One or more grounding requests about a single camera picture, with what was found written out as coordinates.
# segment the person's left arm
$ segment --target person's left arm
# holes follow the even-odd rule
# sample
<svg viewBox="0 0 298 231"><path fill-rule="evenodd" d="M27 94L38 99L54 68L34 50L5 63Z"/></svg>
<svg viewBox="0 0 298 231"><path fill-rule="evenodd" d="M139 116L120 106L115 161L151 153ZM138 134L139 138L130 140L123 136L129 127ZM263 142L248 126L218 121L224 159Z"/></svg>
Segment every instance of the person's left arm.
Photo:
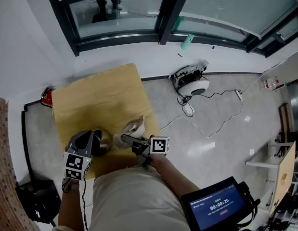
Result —
<svg viewBox="0 0 298 231"><path fill-rule="evenodd" d="M73 186L69 192L63 192L62 195L58 225L69 227L74 231L84 231L80 208L79 181L71 180L70 184Z"/></svg>

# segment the cloth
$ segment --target cloth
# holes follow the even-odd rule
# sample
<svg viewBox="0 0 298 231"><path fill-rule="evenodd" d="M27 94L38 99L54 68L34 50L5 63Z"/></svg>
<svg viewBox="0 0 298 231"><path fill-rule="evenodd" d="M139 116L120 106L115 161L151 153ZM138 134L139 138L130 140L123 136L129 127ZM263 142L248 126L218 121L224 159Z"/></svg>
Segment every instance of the cloth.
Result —
<svg viewBox="0 0 298 231"><path fill-rule="evenodd" d="M118 150L130 148L130 144L127 144L122 140L122 135L126 134L134 138L141 139L143 137L144 131L145 131L144 116L142 115L138 119L130 121L125 126L122 133L118 133L114 135L114 146Z"/></svg>
<svg viewBox="0 0 298 231"><path fill-rule="evenodd" d="M118 170L93 185L89 231L189 231L181 204L153 169ZM53 231L71 231L65 227Z"/></svg>

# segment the wooden board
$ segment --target wooden board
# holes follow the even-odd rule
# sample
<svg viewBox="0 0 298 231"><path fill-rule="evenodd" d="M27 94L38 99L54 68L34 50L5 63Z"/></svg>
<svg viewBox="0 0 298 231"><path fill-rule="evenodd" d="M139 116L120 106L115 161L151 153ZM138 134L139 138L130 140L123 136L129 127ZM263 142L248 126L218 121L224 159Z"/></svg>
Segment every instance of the wooden board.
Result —
<svg viewBox="0 0 298 231"><path fill-rule="evenodd" d="M295 146L296 143L294 142L278 166L269 215L277 208L291 186L295 162Z"/></svg>
<svg viewBox="0 0 298 231"><path fill-rule="evenodd" d="M57 89L52 92L52 103L62 150L80 131L103 128L114 135L140 116L145 116L145 137L160 134L135 64L119 66ZM122 151L112 148L106 155L93 158L86 179L136 164L130 148Z"/></svg>

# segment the brick wall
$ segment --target brick wall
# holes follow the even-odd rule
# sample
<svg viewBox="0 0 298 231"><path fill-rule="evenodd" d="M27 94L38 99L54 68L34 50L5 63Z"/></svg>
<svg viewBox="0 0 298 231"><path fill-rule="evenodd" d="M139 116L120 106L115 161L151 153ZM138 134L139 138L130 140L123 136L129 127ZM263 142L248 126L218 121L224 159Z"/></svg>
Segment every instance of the brick wall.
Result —
<svg viewBox="0 0 298 231"><path fill-rule="evenodd" d="M14 189L17 182L10 155L7 114L8 104L0 98L0 231L39 231L27 217Z"/></svg>

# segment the blue screen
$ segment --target blue screen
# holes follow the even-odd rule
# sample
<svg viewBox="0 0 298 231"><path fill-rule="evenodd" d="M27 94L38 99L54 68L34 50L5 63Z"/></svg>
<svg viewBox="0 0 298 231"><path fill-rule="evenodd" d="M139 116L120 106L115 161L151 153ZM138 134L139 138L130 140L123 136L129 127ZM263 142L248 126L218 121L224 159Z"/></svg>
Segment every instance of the blue screen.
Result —
<svg viewBox="0 0 298 231"><path fill-rule="evenodd" d="M189 203L200 230L205 230L245 206L234 185Z"/></svg>

